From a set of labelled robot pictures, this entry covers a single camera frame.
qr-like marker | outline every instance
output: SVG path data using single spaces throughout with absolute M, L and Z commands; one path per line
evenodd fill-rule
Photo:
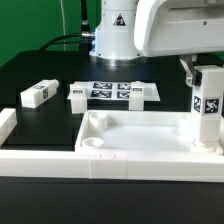
M 205 114 L 216 114 L 219 112 L 219 99 L 205 100 Z
M 82 94 L 83 91 L 82 90 L 73 90 L 73 94 Z
M 133 88 L 132 90 L 135 91 L 135 92 L 142 92 L 143 91 L 142 88 Z
M 131 84 L 128 83 L 122 83 L 122 84 L 118 84 L 118 90 L 130 90 L 131 89 Z
M 41 86 L 41 85 L 36 85 L 36 86 L 34 86 L 33 88 L 34 89 L 43 89 L 45 86 Z
M 111 91 L 101 91 L 101 90 L 93 90 L 91 93 L 91 97 L 94 98 L 111 98 Z
M 43 98 L 44 98 L 44 99 L 48 98 L 48 89 L 45 89 L 45 90 L 43 91 Z
M 199 113 L 201 111 L 201 99 L 197 96 L 194 96 L 194 110 Z
M 129 95 L 130 95 L 130 92 L 128 92 L 128 91 L 117 92 L 118 99 L 129 99 Z
M 94 82 L 94 89 L 112 89 L 113 83 L 105 83 L 105 82 Z

white block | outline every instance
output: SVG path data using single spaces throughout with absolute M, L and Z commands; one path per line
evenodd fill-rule
M 72 114 L 85 113 L 87 111 L 87 97 L 84 89 L 71 89 Z
M 0 147 L 17 125 L 16 110 L 4 109 L 0 113 Z
M 132 88 L 129 95 L 129 110 L 144 110 L 144 89 Z
M 21 93 L 23 107 L 36 108 L 57 93 L 56 79 L 43 80 Z
M 192 92 L 191 133 L 196 142 L 212 142 L 219 139 L 224 91 L 224 68 L 198 66 L 202 73 L 201 86 Z

white post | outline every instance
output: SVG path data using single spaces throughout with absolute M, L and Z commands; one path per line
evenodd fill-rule
M 194 86 L 192 93 L 191 134 L 195 139 L 192 151 L 215 151 L 219 139 L 223 91 L 224 68 L 198 66 L 202 73 L 201 86 Z

circular hole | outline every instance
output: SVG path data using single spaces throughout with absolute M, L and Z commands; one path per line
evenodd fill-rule
M 101 138 L 86 138 L 82 141 L 82 146 L 85 149 L 98 149 L 104 145 Z

black cable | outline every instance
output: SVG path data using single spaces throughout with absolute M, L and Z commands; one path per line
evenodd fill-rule
M 81 0 L 81 15 L 82 20 L 88 20 L 86 0 Z
M 73 37 L 81 37 L 81 36 L 82 36 L 81 33 L 72 33 L 72 34 L 68 34 L 68 35 L 64 35 L 64 36 L 60 36 L 60 37 L 54 38 L 51 41 L 49 41 L 47 44 L 45 44 L 44 46 L 42 46 L 39 50 L 40 51 L 44 51 L 49 46 L 53 45 L 54 43 L 56 43 L 59 40 L 65 40 L 65 39 L 69 39 L 69 38 L 73 38 Z
M 55 42 L 55 43 L 49 44 L 49 46 L 52 46 L 52 45 L 60 45 L 60 44 L 78 44 L 78 43 L 79 43 L 79 41 Z
M 90 32 L 86 0 L 81 0 L 81 16 L 82 16 L 81 31 Z

